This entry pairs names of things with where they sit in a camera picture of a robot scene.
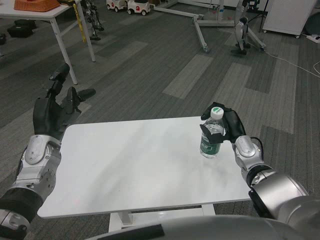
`gray carpet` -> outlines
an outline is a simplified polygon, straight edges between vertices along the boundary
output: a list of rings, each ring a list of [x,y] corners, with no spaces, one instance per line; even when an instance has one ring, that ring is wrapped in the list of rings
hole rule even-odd
[[[101,41],[92,43],[95,63],[78,28],[63,38],[79,82],[76,89],[97,90],[81,106],[83,114],[77,123],[199,116],[212,101],[220,101],[238,112],[248,134],[261,138],[267,164],[300,181],[311,195],[320,196],[319,78],[255,48],[247,56],[232,55],[232,28],[202,28],[211,49],[204,54],[187,17],[115,13],[106,10],[104,1],[98,6],[105,31],[99,32]],[[213,17],[202,7],[178,4],[172,8]],[[227,10],[225,17],[232,15]],[[57,20],[63,29],[74,20],[74,13]],[[36,23],[39,29],[32,36],[9,37],[1,46],[5,56],[0,58],[0,195],[13,182],[21,152],[33,134],[35,99],[45,94],[48,76],[63,62],[50,24]],[[259,23],[250,25],[255,33]],[[13,20],[0,19],[0,33],[12,24]],[[320,48],[305,37],[257,35],[270,54],[309,71],[319,61]],[[59,99],[69,86],[70,78]],[[256,216],[250,201],[214,208],[216,214]],[[107,232],[109,217],[36,217],[26,239],[84,239]]]

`toy car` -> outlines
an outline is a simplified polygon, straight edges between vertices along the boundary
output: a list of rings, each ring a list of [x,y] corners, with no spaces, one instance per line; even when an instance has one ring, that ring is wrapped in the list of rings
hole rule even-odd
[[[106,0],[106,8],[108,10],[114,9],[117,13],[121,9],[127,9],[128,2],[126,0]]]
[[[145,16],[150,12],[150,3],[148,0],[129,0],[127,12],[129,14],[138,13]]]

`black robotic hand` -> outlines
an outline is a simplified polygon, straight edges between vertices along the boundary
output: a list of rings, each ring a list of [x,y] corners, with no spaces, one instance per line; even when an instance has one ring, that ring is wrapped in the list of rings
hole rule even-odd
[[[201,120],[207,120],[210,117],[211,109],[214,107],[219,107],[224,110],[222,120],[225,128],[225,135],[222,135],[221,133],[211,134],[210,131],[204,125],[201,124],[200,128],[203,134],[208,138],[210,144],[220,144],[223,143],[225,140],[229,140],[234,144],[238,137],[246,135],[245,128],[237,112],[232,110],[231,108],[225,107],[225,105],[221,103],[213,102],[204,111],[204,113],[201,116]]]

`white cable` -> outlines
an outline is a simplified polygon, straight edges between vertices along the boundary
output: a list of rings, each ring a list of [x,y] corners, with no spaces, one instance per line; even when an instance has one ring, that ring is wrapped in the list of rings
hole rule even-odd
[[[226,32],[226,33],[230,33],[230,34],[235,34],[234,32],[226,31],[226,30],[221,29],[221,28],[218,28],[218,29],[219,29],[220,31],[222,31],[222,32]],[[255,45],[253,45],[252,43],[250,43],[250,42],[248,42],[248,43],[249,43],[251,46],[253,46],[254,48],[258,49],[258,48],[257,48]],[[280,58],[280,57],[277,57],[277,56],[273,56],[272,54],[268,53],[267,51],[265,51],[265,53],[268,54],[269,56],[273,57],[273,58],[276,58],[276,59],[280,59],[280,60],[282,60],[282,61],[285,61],[285,62],[287,62],[288,64],[291,64],[291,65],[293,65],[293,66],[295,66],[295,67],[297,67],[297,68],[299,68],[299,69],[302,69],[302,70],[304,70],[304,71],[306,71],[306,72],[308,72],[308,73],[316,76],[317,78],[320,78],[320,76],[319,76],[319,75],[320,75],[320,72],[316,69],[316,65],[320,64],[320,61],[318,61],[315,65],[313,65],[313,69],[319,74],[319,75],[316,75],[316,74],[314,74],[313,72],[310,72],[310,71],[308,71],[307,69],[304,69],[304,68],[301,67],[301,66],[295,65],[295,64],[293,64],[292,62],[289,62],[289,61],[287,61],[287,60],[285,60],[285,59],[283,59],[283,58]]]
[[[316,65],[317,64],[320,64],[320,61],[318,61],[315,65],[313,65],[313,68],[314,68],[314,70],[318,73],[318,74],[320,74],[320,72],[318,72],[318,70],[316,69]]]
[[[258,48],[257,48],[255,45],[253,45],[252,43],[250,43],[250,42],[248,42],[248,43],[249,43],[251,46],[253,46],[254,48],[258,49]],[[302,69],[302,70],[304,70],[304,71],[306,71],[306,72],[308,72],[308,73],[316,76],[317,78],[320,78],[319,75],[316,75],[316,74],[314,74],[313,72],[310,72],[310,71],[308,71],[307,69],[304,69],[304,68],[301,67],[301,66],[295,65],[295,64],[293,64],[292,62],[289,62],[288,60],[285,60],[285,59],[283,59],[283,58],[281,58],[281,57],[273,56],[272,54],[268,53],[267,51],[264,51],[264,52],[265,52],[266,54],[268,54],[269,56],[275,58],[275,59],[280,59],[280,60],[282,60],[282,61],[285,61],[285,62],[287,62],[288,64],[291,64],[291,65],[293,65],[293,66],[295,66],[295,67],[297,67],[297,68],[299,68],[299,69]],[[317,65],[318,63],[320,63],[320,61],[317,62],[315,65],[313,65],[313,68],[314,68],[314,70],[315,70],[318,74],[320,74],[320,72],[318,72],[318,71],[316,70],[316,65]]]

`white bottle cap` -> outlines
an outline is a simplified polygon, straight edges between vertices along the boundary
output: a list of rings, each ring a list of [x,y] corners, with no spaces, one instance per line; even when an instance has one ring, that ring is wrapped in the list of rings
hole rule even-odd
[[[220,120],[224,116],[225,111],[218,106],[211,109],[210,117],[214,120]]]

